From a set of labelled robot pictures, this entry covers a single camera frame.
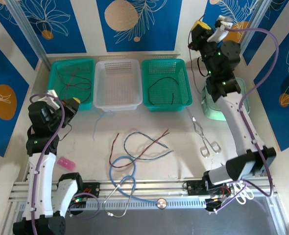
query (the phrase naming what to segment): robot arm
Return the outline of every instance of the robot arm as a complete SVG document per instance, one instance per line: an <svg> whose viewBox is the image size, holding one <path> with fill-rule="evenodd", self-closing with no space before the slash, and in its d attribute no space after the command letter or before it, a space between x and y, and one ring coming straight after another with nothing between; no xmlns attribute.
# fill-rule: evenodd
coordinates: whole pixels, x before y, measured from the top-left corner
<svg viewBox="0 0 289 235"><path fill-rule="evenodd" d="M77 113L79 102L72 98L63 100L65 110L64 128ZM83 182L79 173L64 174L59 179L58 189L54 197L51 197L52 173L56 160L59 137L56 136L47 148L41 159L40 170L36 172L36 165L41 152L49 139L56 132L61 122L61 108L51 98L42 98L32 103L29 108L29 118L32 126L28 130L26 144L29 155L29 189L27 203L21 222L14 223L13 234L33 235L31 225L31 212L35 214L35 224L38 235L63 235L65 233L65 214L72 197L83 190ZM34 176L38 180L34 185ZM31 204L31 198L35 188L35 204Z"/></svg>
<svg viewBox="0 0 289 235"><path fill-rule="evenodd" d="M262 174L265 168L257 146L262 150L268 165L276 157L274 148L267 148L257 134L245 108L242 112L255 135L254 141L242 119L239 110L242 95L233 74L234 68L240 62L241 48L233 41L221 42L228 33L226 29L231 28L231 22L229 17L219 16L214 32L204 22L197 21L191 31L192 42L188 45L190 49L201 53L209 73L206 80L207 90L226 118L238 154L238 157L228 160L226 165L204 173L201 186L203 191L211 190L223 183Z"/></svg>

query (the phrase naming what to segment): scissors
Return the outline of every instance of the scissors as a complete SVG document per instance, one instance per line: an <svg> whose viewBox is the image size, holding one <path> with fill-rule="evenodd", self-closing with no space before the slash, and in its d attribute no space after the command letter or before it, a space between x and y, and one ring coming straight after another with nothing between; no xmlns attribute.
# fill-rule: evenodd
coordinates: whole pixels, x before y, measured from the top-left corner
<svg viewBox="0 0 289 235"><path fill-rule="evenodd" d="M191 112L189 111L189 109L187 108L187 111L189 113L189 116L190 118L192 119L193 121L193 128L194 128L194 131L201 136L202 138L202 141L203 141L203 144L204 146L200 148L200 152L201 152L201 155L205 158L208 158L210 156L210 151L207 147L207 143L208 145L212 148L212 150L215 152L215 153L220 153L222 151L221 147L219 146L218 142L214 141L212 143L210 143L208 141L208 139L205 137L204 133L203 133L203 128L201 126L201 124L199 122L196 121L196 119L194 118L194 116L191 114Z"/></svg>
<svg viewBox="0 0 289 235"><path fill-rule="evenodd" d="M242 183L235 183L235 184L233 184L233 187L234 187L234 191L235 191L235 195L236 195L236 194L244 187L244 184L242 184ZM246 203L247 199L248 199L248 200L252 200L253 198L254 198L254 194L253 194L252 190L251 190L250 188L246 187L246 188L238 195L238 197L236 197L236 200L237 200L240 204L244 205L244 204Z"/></svg>

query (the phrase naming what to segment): white basket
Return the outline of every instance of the white basket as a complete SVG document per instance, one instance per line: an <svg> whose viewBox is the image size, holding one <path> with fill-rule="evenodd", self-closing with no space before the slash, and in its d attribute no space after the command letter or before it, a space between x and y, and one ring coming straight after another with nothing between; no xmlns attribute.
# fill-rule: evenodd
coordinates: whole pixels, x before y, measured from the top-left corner
<svg viewBox="0 0 289 235"><path fill-rule="evenodd" d="M96 64L94 106L103 111L134 110L143 101L138 60L99 61Z"/></svg>

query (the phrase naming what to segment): plastic basket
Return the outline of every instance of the plastic basket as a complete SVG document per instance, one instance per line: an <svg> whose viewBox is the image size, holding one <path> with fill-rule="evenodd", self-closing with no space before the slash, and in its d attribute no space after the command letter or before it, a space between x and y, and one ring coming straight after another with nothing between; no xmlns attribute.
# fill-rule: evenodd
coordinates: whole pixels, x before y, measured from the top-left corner
<svg viewBox="0 0 289 235"><path fill-rule="evenodd" d="M55 90L60 100L78 98L81 102L79 110L91 109L94 74L95 61L93 59L54 62L49 76L48 90Z"/></svg>
<svg viewBox="0 0 289 235"><path fill-rule="evenodd" d="M143 101L138 60L108 60L96 64L94 106L103 111L134 110Z"/></svg>
<svg viewBox="0 0 289 235"><path fill-rule="evenodd" d="M192 104L183 60L144 60L142 73L144 105L150 111L180 111Z"/></svg>

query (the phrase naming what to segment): white table surface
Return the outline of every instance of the white table surface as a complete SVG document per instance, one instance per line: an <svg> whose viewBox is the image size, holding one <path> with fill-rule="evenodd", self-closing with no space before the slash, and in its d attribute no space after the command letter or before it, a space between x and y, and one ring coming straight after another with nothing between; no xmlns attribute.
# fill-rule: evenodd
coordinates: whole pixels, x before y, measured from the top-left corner
<svg viewBox="0 0 289 235"><path fill-rule="evenodd" d="M205 79L198 71L195 72L199 90ZM114 117L103 117L96 127L95 141L93 130L98 113L102 110L92 109L79 111L71 121L73 127L70 134L58 145L57 157L65 158L76 163L74 171L79 172L83 180L109 180L109 155L111 144L117 133L120 133L115 146L112 160L126 155L123 149L123 141L128 134L140 131L152 138L160 137L169 129L170 134L160 141L166 144L174 152L154 161L136 161L136 179L177 179L189 177L202 177L206 170L221 166L228 159L236 156L236 148L229 127L225 121L215 121L206 118L200 105L200 95L197 93L191 70L188 71L193 95L193 104L189 107L191 113L201 123L204 134L210 142L217 141L222 152L205 159L200 153L203 146L202 138L194 132L192 121L186 109L180 112L150 112L144 105L138 106L134 111L115 112ZM67 133L68 127L63 129L59 136ZM132 136L127 142L127 148L134 156L138 156L151 141L140 135ZM154 144L144 157L158 156L166 150ZM129 162L122 160L117 165ZM115 170L115 179L121 179L123 175L131 172L132 167ZM53 180L69 171L55 164Z"/></svg>

